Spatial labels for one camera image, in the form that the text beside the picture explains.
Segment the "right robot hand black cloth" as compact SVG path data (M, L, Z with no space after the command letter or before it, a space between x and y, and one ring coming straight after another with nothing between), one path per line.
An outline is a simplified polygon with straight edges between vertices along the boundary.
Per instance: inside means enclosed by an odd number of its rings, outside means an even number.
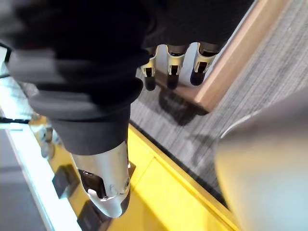
M250 0L3 0L0 43L10 75L38 89L29 104L72 154L90 200L107 216L129 205L128 124L150 48L193 42L217 54Z

